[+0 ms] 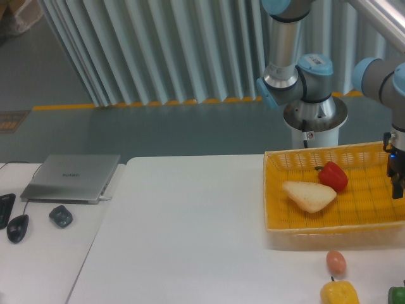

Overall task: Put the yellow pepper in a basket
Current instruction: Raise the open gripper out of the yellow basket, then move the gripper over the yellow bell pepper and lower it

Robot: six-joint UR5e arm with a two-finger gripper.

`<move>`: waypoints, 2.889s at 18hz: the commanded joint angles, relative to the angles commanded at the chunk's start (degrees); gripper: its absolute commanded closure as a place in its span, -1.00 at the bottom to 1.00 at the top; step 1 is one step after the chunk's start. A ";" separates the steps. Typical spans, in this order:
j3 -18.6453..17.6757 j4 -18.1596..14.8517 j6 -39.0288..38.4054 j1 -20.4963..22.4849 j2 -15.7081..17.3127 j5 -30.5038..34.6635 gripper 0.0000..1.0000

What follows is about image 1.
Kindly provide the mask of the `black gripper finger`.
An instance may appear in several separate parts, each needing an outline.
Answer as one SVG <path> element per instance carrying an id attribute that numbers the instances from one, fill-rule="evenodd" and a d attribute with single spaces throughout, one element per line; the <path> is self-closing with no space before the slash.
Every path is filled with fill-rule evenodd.
<path id="1" fill-rule="evenodd" d="M 392 183 L 392 198 L 401 199 L 404 196 L 404 177 L 394 175 L 391 177 Z"/>

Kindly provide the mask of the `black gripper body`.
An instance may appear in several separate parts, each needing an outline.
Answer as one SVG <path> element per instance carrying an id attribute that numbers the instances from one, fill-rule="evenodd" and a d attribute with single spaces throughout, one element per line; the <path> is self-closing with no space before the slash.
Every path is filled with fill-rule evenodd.
<path id="1" fill-rule="evenodd" d="M 383 135 L 383 150 L 389 154 L 387 175 L 404 177 L 404 131 L 392 130 Z"/>

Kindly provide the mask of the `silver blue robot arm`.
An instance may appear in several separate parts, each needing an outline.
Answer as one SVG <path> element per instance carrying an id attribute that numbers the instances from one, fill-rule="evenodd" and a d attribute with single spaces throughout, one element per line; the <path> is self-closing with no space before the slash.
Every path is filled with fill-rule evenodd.
<path id="1" fill-rule="evenodd" d="M 336 146 L 346 122 L 346 104 L 332 95 L 333 64 L 322 54 L 297 55 L 301 23 L 311 1 L 263 1 L 273 20 L 270 62 L 256 81 L 259 95 L 271 108 L 283 106 L 283 119 L 295 149 Z M 404 64 L 365 58 L 354 68 L 355 90 L 392 112 L 391 130 L 383 136 L 392 197 L 404 195 Z"/>

